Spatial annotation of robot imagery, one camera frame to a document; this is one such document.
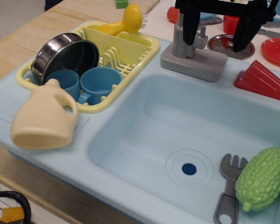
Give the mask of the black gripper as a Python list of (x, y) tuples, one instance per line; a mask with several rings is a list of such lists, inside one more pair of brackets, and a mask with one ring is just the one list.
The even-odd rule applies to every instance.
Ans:
[(244, 50), (260, 30), (262, 24), (273, 21), (277, 0), (249, 0), (246, 4), (223, 0), (177, 0), (175, 8), (183, 13), (183, 41), (193, 45), (200, 13), (240, 17), (233, 36), (233, 51)]

